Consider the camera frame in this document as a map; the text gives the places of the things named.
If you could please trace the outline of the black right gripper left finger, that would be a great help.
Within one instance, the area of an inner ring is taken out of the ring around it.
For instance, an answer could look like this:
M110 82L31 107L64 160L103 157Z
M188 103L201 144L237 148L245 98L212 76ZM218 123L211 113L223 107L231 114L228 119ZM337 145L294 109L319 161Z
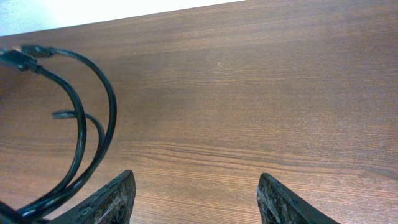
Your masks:
M129 224L136 196L134 174L125 170L50 224Z

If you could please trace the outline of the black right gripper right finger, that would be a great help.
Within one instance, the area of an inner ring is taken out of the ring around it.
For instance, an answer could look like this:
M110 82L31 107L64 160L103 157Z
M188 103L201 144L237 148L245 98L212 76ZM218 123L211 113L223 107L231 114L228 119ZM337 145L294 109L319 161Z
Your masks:
M257 204L263 224L338 224L268 173L260 176Z

